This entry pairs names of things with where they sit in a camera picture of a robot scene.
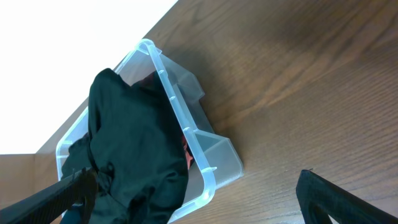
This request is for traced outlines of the clear plastic storage bin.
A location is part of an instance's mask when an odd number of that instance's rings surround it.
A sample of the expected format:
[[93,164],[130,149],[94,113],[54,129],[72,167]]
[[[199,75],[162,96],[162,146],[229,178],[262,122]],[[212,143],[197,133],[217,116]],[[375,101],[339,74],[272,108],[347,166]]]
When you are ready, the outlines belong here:
[[[196,76],[167,58],[153,41],[142,39],[111,70],[128,85],[157,72],[195,160],[188,170],[182,206],[173,212],[167,223],[202,208],[212,200],[218,188],[243,175],[243,164],[231,141],[214,133],[200,105],[204,91]],[[68,177],[62,174],[62,166],[69,155],[69,147],[87,132],[88,104],[57,144],[55,158],[59,179]]]

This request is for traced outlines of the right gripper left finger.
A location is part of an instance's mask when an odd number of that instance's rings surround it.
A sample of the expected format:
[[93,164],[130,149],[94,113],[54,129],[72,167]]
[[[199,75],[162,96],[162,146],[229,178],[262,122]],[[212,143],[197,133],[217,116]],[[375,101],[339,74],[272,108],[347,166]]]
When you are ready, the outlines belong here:
[[82,169],[59,182],[1,210],[1,223],[51,223],[81,203],[82,223],[88,223],[95,206],[98,184],[92,168]]

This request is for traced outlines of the red navy plaid shirt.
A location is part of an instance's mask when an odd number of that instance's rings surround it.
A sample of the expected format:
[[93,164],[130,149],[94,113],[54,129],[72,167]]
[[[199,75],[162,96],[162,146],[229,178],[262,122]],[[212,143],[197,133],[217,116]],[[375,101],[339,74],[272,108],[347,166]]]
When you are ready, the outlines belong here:
[[[160,91],[163,89],[162,83],[160,81],[159,75],[157,72],[152,72],[149,74],[147,77],[143,78],[142,80],[138,81],[140,84],[140,87],[149,89],[149,90],[158,90]],[[185,157],[186,157],[186,162],[187,162],[187,169],[190,169],[192,164],[195,162],[192,152],[188,146],[188,142],[184,134],[182,134],[181,137],[181,145],[183,147]]]

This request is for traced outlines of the black garment pile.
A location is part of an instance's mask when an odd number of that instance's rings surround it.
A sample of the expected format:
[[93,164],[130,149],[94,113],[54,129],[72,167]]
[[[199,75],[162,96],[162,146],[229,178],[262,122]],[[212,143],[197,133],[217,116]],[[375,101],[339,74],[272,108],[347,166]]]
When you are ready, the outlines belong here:
[[128,85],[107,68],[88,98],[88,132],[68,149],[64,176],[92,168],[91,223],[167,223],[188,184],[183,133],[158,74]]

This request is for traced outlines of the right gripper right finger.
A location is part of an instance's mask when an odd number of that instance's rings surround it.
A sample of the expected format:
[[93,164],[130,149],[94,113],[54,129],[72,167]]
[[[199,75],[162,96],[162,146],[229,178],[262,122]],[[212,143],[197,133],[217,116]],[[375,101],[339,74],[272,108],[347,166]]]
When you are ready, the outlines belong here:
[[305,223],[397,223],[397,218],[310,170],[302,170],[296,195]]

